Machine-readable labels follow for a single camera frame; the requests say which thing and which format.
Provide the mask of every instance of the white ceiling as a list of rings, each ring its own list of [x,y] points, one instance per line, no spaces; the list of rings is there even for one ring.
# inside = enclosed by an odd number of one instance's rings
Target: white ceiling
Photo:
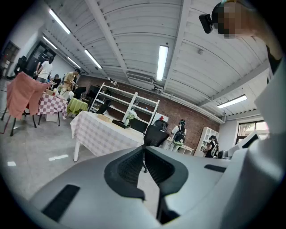
[[[45,2],[72,33],[67,34],[50,17],[45,24],[45,35],[71,55],[88,75],[105,75],[128,83],[125,73],[137,71],[155,79],[159,46],[167,44],[169,51],[164,78],[157,84],[164,86],[165,92],[193,104],[224,91],[267,60],[265,45],[258,38],[224,39],[215,31],[210,34],[204,32],[198,16],[211,13],[219,0],[185,0],[185,5],[191,2],[187,8],[182,7],[184,1],[181,0]],[[102,31],[102,24],[97,23],[87,2],[99,6],[105,20],[101,22],[108,26],[111,36]],[[115,41],[115,48],[110,39]],[[173,54],[176,44],[178,50]],[[95,69],[83,49],[90,51],[103,71]],[[119,50],[120,57],[116,56],[115,49]],[[127,69],[122,68],[121,60]],[[238,88],[202,107],[216,116],[221,116],[223,112],[235,115],[254,110],[253,101],[265,88],[266,77],[266,74],[259,76],[243,89]],[[248,100],[222,110],[216,108],[218,104],[242,94],[246,94]]]

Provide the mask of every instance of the gray floor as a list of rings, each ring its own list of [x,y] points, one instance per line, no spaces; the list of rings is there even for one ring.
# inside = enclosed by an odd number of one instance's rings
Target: gray floor
[[[0,80],[0,115],[6,107],[7,81]],[[0,133],[3,132],[9,115],[0,121]],[[60,127],[55,122],[47,122],[44,117],[38,125],[38,116],[35,115],[37,128],[34,128],[32,117],[29,115],[17,120],[14,136],[10,137],[13,124],[11,118],[6,132],[0,134],[0,169],[11,191],[20,194],[26,199],[47,184],[62,172],[71,168],[75,140],[72,139],[70,122],[72,118],[60,120]],[[68,157],[50,161],[50,157],[67,154]],[[79,160],[84,161],[95,156],[84,146],[80,147]],[[15,162],[16,166],[8,166],[8,162]],[[159,188],[149,173],[139,176],[138,188],[144,190],[148,210],[156,216]]]

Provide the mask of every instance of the red brick wall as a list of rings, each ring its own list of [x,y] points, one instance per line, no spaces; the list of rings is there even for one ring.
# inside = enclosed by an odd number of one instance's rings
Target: red brick wall
[[[89,89],[90,85],[101,86],[103,82],[105,82],[106,85],[111,86],[111,83],[109,81],[98,79],[95,77],[89,77],[89,76],[81,76],[77,84],[81,87],[86,87],[87,89]],[[181,105],[167,98],[161,97],[160,95],[156,95],[154,93],[149,93],[147,91],[143,91],[138,88],[134,88],[134,87],[131,87],[125,84],[119,84],[119,85],[120,86],[118,89],[130,92],[130,93],[138,92],[139,96],[151,99],[153,101],[157,101],[159,99],[160,102],[159,102],[157,112],[169,117],[169,120],[168,120],[168,123],[169,123],[168,131],[169,132],[171,132],[172,129],[176,125],[179,124],[179,121],[181,119],[184,119],[186,121],[185,128],[187,129],[185,145],[193,148],[194,150],[196,149],[198,142],[200,141],[200,137],[202,135],[202,131],[204,127],[209,127],[217,132],[219,131],[219,124],[217,122],[212,121],[208,117],[202,115],[201,113],[195,110],[192,110],[191,108],[188,108],[184,105]],[[122,100],[128,101],[128,98],[124,96],[119,97],[117,95],[116,97]],[[120,104],[120,103],[116,103],[114,101],[112,101],[112,105],[123,111],[127,109],[127,106]],[[149,107],[146,104],[139,104],[139,106],[144,107],[144,108],[148,107],[149,110],[153,110],[152,107]],[[119,118],[119,119],[122,119],[124,116],[122,113],[112,108],[110,108],[108,112],[110,113],[110,115],[116,118]],[[138,110],[136,111],[136,113],[141,119],[146,120],[146,121],[150,120],[149,115],[139,112]]]

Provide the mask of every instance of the ceiling vent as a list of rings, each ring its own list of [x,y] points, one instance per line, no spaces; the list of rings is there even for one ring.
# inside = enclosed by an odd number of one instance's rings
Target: ceiling vent
[[[141,81],[147,84],[153,84],[154,80],[153,77],[151,76],[146,76],[143,74],[139,74],[139,73],[127,73],[127,77],[131,80],[137,80],[137,81]]]

